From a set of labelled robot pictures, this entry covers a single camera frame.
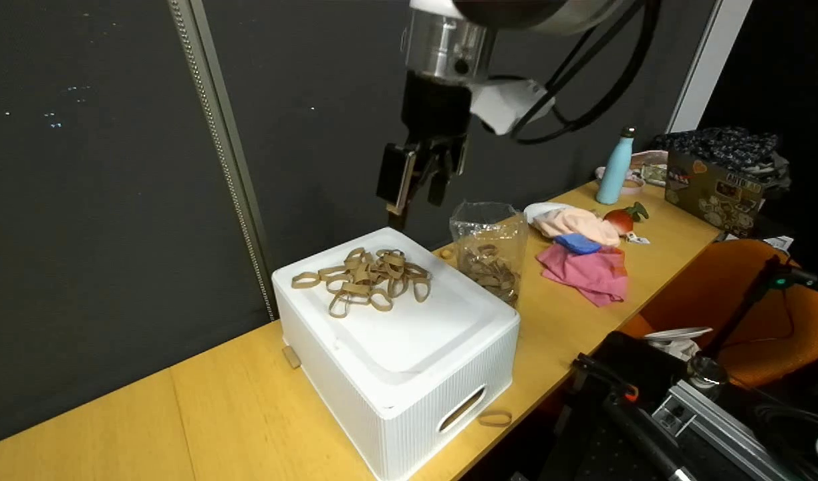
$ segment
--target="box handle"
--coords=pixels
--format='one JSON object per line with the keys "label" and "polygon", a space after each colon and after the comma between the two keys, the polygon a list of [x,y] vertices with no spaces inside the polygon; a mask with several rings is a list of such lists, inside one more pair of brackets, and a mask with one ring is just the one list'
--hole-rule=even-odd
{"label": "box handle", "polygon": [[460,417],[464,417],[464,412],[471,412],[481,399],[486,396],[486,387],[475,387],[460,407],[454,407],[442,423],[438,423],[438,433],[443,433],[446,428],[451,428]]}

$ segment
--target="pile of rubber bands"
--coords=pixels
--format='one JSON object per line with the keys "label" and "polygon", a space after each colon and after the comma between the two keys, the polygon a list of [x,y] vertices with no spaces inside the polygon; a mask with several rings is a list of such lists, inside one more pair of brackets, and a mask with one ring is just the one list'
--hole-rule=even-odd
{"label": "pile of rubber bands", "polygon": [[412,290],[418,301],[430,297],[430,273],[412,264],[398,248],[383,248],[378,254],[354,248],[336,268],[300,273],[292,278],[293,289],[309,289],[317,284],[323,284],[331,293],[331,318],[346,318],[350,304],[390,310],[392,298],[404,290]]}

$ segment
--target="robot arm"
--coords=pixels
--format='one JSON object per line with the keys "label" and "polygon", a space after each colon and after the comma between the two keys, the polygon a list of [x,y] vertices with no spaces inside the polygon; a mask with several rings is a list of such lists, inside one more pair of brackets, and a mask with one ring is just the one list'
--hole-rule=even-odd
{"label": "robot arm", "polygon": [[378,194],[402,228],[408,197],[430,181],[442,202],[446,181],[462,174],[471,114],[509,134],[541,97],[531,81],[491,83],[486,63],[501,29],[551,35],[589,31],[622,0],[412,0],[406,35],[404,145],[387,145]]}

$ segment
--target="orange chair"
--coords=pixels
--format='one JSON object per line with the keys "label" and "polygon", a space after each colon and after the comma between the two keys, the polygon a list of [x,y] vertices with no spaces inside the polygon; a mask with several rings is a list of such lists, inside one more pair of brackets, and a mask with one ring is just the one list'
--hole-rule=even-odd
{"label": "orange chair", "polygon": [[[620,332],[645,337],[660,328],[710,326],[714,332],[697,340],[708,351],[772,256],[787,261],[783,250],[763,241],[710,244]],[[818,361],[818,290],[800,284],[768,289],[716,348],[716,361],[730,383],[745,387],[777,383]]]}

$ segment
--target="dark gray wall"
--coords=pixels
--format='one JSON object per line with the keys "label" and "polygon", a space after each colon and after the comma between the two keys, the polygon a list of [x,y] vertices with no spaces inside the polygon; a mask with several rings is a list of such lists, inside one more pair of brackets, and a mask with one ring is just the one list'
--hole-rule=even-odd
{"label": "dark gray wall", "polygon": [[[714,0],[665,3],[649,59],[620,105],[586,131],[519,147],[474,127],[467,170],[443,205],[423,194],[406,232],[424,245],[446,241],[446,217],[462,197],[523,205],[589,178],[625,125],[665,127]],[[273,264],[321,250],[384,224],[375,194],[380,155],[404,142],[402,35],[408,0],[211,0],[225,81],[260,190]],[[562,94],[581,114],[618,77],[640,22]],[[546,81],[573,41],[505,31],[491,73]]]}
{"label": "dark gray wall", "polygon": [[0,0],[0,436],[264,321],[169,8]]}

